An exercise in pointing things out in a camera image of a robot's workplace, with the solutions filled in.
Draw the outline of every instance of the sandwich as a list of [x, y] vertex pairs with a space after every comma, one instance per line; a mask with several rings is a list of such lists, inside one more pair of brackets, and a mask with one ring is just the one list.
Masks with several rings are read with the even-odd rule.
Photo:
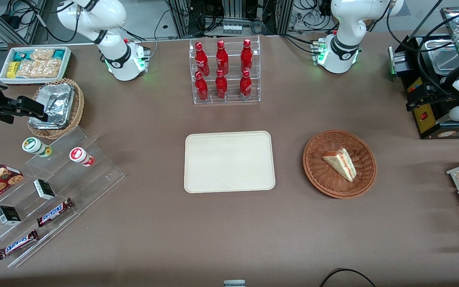
[[346, 149], [343, 148], [339, 151], [327, 152], [322, 158], [346, 180], [353, 182], [353, 179], [357, 175], [357, 171], [355, 171], [352, 159], [350, 155], [348, 155]]

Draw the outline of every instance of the wicker basket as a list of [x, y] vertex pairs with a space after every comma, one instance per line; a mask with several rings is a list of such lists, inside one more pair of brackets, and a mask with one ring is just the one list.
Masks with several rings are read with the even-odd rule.
[[[58, 81], [47, 83], [46, 85], [59, 85], [59, 84], [69, 84], [75, 88], [75, 95], [73, 99], [74, 102], [72, 103], [72, 111], [71, 111], [71, 115], [69, 118], [69, 125], [65, 129], [62, 129], [62, 130], [39, 130], [27, 124], [27, 128], [29, 128], [31, 133], [33, 133], [33, 135], [35, 136], [39, 136], [41, 138], [49, 138], [50, 140], [55, 140], [79, 125], [80, 118], [82, 118], [82, 109], [84, 108], [84, 95], [82, 94], [82, 91], [80, 90], [79, 86], [70, 79], [61, 79]], [[35, 93], [33, 100], [36, 100], [37, 96], [38, 96], [38, 91]]]
[[[329, 151], [345, 148], [355, 165], [353, 182], [344, 179], [323, 158]], [[304, 171], [311, 183], [323, 193], [335, 198], [355, 198], [364, 194], [375, 182], [377, 162], [368, 145], [352, 133], [326, 130], [313, 136], [302, 156]]]

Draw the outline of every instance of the coca-cola bottle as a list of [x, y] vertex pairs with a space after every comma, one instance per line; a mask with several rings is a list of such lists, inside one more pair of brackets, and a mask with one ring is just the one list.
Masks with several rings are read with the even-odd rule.
[[228, 81], [224, 77], [224, 72], [222, 69], [217, 70], [215, 85], [217, 86], [217, 97], [221, 100], [226, 99], [226, 96], [228, 95]]
[[198, 70], [203, 73], [203, 76], [208, 77], [210, 75], [210, 68], [208, 67], [208, 57], [203, 51], [203, 45], [201, 42], [195, 44], [196, 47], [196, 66]]
[[249, 78], [249, 70], [245, 70], [242, 73], [240, 79], [240, 98], [242, 100], [249, 100], [251, 98], [251, 85], [253, 82]]
[[224, 48], [223, 40], [217, 41], [217, 54], [215, 58], [217, 59], [217, 68], [221, 69], [224, 75], [227, 75], [230, 72], [230, 62], [228, 60], [228, 52], [226, 48]]
[[196, 71], [194, 75], [196, 76], [194, 85], [196, 86], [198, 98], [200, 101], [206, 102], [208, 101], [208, 86], [206, 85], [206, 81], [203, 79], [203, 74], [200, 71]]
[[244, 40], [244, 49], [242, 49], [242, 54], [240, 54], [240, 62], [242, 73], [245, 70], [251, 71], [253, 67], [253, 51], [251, 50], [251, 40], [249, 39]]

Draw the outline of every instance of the small black box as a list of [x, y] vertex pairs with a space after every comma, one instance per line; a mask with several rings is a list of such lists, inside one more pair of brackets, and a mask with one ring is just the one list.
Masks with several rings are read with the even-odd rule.
[[35, 189], [37, 190], [38, 196], [46, 200], [54, 199], [54, 191], [49, 185], [49, 182], [43, 179], [37, 179], [33, 182], [35, 184]]
[[19, 215], [14, 207], [11, 206], [0, 206], [0, 220], [1, 223], [7, 225], [17, 225], [20, 223]]

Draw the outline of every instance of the white tray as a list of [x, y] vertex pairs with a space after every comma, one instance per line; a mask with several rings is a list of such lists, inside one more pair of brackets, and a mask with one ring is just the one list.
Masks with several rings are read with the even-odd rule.
[[[61, 60], [61, 65], [60, 65], [60, 70], [58, 72], [58, 76], [56, 78], [32, 78], [32, 79], [26, 79], [26, 78], [7, 78], [6, 74], [8, 71], [8, 66], [10, 65], [10, 62], [13, 60], [14, 54], [18, 51], [30, 51], [33, 49], [61, 49], [65, 50], [65, 54], [63, 54], [63, 58]], [[67, 66], [69, 65], [69, 59], [71, 56], [71, 50], [66, 47], [66, 46], [40, 46], [40, 47], [15, 47], [11, 48], [8, 51], [7, 58], [5, 60], [5, 64], [3, 65], [3, 68], [1, 68], [0, 72], [0, 81], [5, 84], [10, 84], [10, 85], [26, 85], [26, 84], [44, 84], [44, 83], [49, 83], [55, 80], [61, 80], [63, 76], [65, 75], [65, 72], [67, 70]]]
[[274, 186], [268, 132], [191, 134], [185, 139], [184, 188], [188, 193], [267, 191]]

